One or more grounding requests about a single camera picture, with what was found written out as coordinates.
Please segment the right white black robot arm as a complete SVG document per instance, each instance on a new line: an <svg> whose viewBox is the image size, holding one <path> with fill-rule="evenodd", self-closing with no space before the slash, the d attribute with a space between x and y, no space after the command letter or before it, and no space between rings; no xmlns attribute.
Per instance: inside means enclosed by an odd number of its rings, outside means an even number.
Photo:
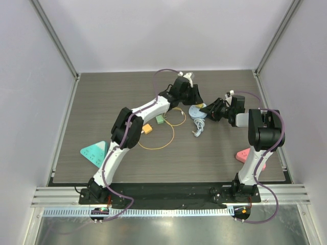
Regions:
<svg viewBox="0 0 327 245"><path fill-rule="evenodd" d="M260 202L259 175L267 159L285 142L285 127L279 111L249 109L245 112L245 97L241 95L218 98L200 111L210 120L225 118L233 127L248 129L248 157L229 187L210 189L214 202Z"/></svg>

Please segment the light blue cable holder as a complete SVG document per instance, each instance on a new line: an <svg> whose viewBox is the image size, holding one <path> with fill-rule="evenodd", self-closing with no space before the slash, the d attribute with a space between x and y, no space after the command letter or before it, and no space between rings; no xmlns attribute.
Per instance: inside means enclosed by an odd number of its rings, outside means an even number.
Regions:
<svg viewBox="0 0 327 245"><path fill-rule="evenodd" d="M191 105L189 108L189 116L193 120L194 124L196 125L197 130L193 131L195 137L199 137L204 130L205 126L205 118L207 116L206 113L200 111L200 108L196 107L196 105Z"/></svg>

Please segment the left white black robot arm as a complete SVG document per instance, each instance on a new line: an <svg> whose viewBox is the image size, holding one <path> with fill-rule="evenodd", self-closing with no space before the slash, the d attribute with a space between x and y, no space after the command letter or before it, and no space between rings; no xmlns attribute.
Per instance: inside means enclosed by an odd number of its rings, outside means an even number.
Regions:
<svg viewBox="0 0 327 245"><path fill-rule="evenodd" d="M193 83L193 73L179 74L170 89L160 92L152 101L134 109L123 108L112 129L109 150L96 174L89 180L81 195L97 204L107 201L109 185L126 153L135 147L143 126L156 116L164 114L180 103L185 106L203 103L198 85Z"/></svg>

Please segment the yellow connector block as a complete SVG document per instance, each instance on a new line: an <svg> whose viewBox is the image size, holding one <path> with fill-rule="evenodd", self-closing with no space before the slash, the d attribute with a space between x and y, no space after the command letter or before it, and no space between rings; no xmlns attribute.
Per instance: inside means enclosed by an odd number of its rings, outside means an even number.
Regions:
<svg viewBox="0 0 327 245"><path fill-rule="evenodd" d="M146 124L146 125L144 125L144 126L142 127L142 131L141 131L141 133L147 135L147 134L149 134L150 132L152 132L152 130L153 130L153 128L151 127L151 125L150 125L150 124Z"/></svg>

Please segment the green cube plug adapter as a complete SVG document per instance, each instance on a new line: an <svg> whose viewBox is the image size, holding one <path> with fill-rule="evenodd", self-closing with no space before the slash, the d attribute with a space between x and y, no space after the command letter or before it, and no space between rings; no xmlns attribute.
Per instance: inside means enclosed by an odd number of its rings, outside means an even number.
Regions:
<svg viewBox="0 0 327 245"><path fill-rule="evenodd" d="M158 116L155 117L155 119L156 119L156 122L157 122L158 125L163 124L163 123L167 123L166 117L163 116L163 115L158 115Z"/></svg>

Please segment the pink triangular power socket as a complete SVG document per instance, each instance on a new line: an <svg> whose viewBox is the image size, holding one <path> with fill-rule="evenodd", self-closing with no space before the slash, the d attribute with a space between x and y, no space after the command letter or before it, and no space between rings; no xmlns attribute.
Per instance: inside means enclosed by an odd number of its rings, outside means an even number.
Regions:
<svg viewBox="0 0 327 245"><path fill-rule="evenodd" d="M241 163L244 164L246 162L246 160L247 160L247 157L249 155L249 152L250 152L250 148L241 150L241 151L239 151L239 152L236 153L235 158L238 161L240 161Z"/></svg>

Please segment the teal triangular power socket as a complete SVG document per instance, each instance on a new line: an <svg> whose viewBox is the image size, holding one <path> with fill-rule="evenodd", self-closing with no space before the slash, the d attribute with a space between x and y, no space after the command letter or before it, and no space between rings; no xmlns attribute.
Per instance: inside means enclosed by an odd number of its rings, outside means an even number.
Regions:
<svg viewBox="0 0 327 245"><path fill-rule="evenodd" d="M80 154L94 166L100 168L108 152L108 142L100 141L80 150Z"/></svg>

